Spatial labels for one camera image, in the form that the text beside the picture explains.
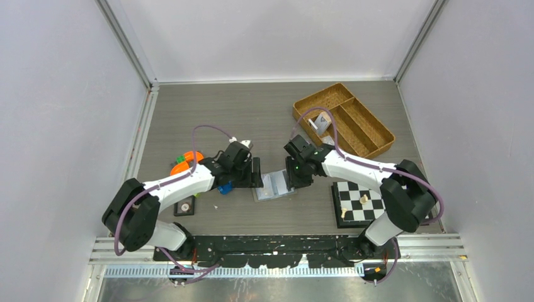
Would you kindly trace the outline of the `white printed credit card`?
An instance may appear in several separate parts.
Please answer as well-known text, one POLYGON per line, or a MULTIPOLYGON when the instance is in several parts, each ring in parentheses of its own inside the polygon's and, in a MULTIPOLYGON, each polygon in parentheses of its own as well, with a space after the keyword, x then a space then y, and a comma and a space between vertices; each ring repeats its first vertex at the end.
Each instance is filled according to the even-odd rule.
POLYGON ((256 197, 258 201, 264 201, 268 199, 273 199, 275 197, 275 190, 273 189, 273 184, 269 174, 263 174, 261 176, 263 183, 262 187, 256 188, 256 197))

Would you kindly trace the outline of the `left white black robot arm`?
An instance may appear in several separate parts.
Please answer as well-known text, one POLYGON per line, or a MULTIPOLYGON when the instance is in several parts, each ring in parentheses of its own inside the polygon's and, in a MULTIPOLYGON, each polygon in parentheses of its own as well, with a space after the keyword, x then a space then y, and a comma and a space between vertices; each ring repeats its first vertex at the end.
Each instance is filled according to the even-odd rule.
POLYGON ((193 252, 191 235, 178 223, 158 219, 168 207, 218 187, 262 187, 260 160, 251 155, 249 140, 233 140, 216 158, 205 157, 193 167, 174 176, 142 183, 126 180, 102 216, 114 236, 117 255, 133 252, 146 245, 166 249, 178 260, 193 252))

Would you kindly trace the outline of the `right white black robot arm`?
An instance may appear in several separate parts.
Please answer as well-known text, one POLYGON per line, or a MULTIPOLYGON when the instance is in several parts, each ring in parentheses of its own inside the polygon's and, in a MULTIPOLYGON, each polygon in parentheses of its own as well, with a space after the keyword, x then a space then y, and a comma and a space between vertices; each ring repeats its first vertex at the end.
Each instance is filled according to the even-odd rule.
POLYGON ((415 232, 439 201, 414 162, 387 164, 352 156, 335 145, 316 147, 297 135, 284 146, 290 188, 310 186, 315 176, 353 182, 378 193, 385 212, 358 237, 360 252, 376 258, 402 232, 415 232))

